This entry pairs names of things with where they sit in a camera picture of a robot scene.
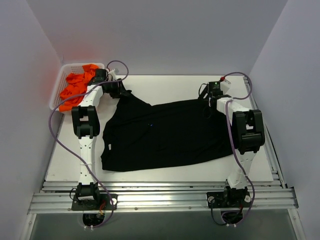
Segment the black t-shirt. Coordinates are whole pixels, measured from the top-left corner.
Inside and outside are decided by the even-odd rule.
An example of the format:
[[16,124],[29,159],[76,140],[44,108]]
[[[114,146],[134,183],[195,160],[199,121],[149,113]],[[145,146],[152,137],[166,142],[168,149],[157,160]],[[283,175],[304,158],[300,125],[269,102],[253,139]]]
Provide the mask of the black t-shirt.
[[207,101],[151,105],[121,97],[102,135],[102,169],[129,172],[189,166],[232,155],[226,116]]

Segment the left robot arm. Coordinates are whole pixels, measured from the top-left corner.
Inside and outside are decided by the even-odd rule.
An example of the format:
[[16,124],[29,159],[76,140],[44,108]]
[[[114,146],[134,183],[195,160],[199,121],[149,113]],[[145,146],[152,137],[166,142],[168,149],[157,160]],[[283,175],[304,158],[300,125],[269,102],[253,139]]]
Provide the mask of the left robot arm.
[[93,177],[95,172],[95,145],[100,134],[100,121],[97,106],[100,98],[107,93],[113,98],[127,96],[122,79],[118,78],[119,70],[98,68],[89,81],[86,95],[78,106],[71,109],[73,131],[79,143],[80,177],[75,190],[75,201],[95,210],[102,201],[98,182]]

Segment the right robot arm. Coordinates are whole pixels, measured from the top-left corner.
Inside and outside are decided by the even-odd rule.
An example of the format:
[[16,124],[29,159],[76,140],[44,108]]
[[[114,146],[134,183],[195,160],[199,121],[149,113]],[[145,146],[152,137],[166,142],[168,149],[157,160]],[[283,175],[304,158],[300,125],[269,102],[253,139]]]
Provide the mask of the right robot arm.
[[265,131],[262,112],[244,107],[227,95],[230,86],[231,83],[224,78],[208,82],[198,93],[198,98],[208,102],[211,113],[221,113],[226,117],[235,164],[226,179],[222,200],[232,207],[240,200],[251,198],[248,176],[253,159],[265,144]]

